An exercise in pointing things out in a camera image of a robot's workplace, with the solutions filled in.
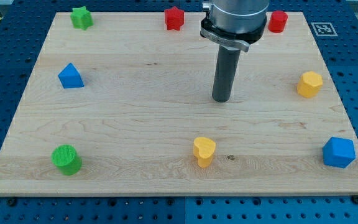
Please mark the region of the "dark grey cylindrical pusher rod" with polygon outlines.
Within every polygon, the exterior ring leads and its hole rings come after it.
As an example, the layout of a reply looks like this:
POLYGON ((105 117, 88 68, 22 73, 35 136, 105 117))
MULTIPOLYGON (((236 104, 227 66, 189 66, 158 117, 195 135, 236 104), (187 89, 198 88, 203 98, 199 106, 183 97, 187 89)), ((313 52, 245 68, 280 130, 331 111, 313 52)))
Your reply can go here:
POLYGON ((240 53, 240 50, 219 46, 212 92, 214 101, 223 103, 230 99, 240 53))

